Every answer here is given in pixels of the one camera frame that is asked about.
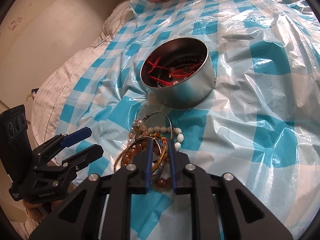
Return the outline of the left hand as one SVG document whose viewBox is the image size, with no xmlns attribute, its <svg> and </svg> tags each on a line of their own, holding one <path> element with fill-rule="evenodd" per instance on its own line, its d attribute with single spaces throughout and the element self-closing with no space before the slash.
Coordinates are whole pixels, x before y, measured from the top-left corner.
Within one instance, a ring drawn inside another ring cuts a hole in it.
<svg viewBox="0 0 320 240">
<path fill-rule="evenodd" d="M 22 203 L 27 215 L 37 223 L 41 223 L 48 216 L 48 212 L 44 209 L 42 203 L 31 204 L 24 199 Z"/>
</svg>

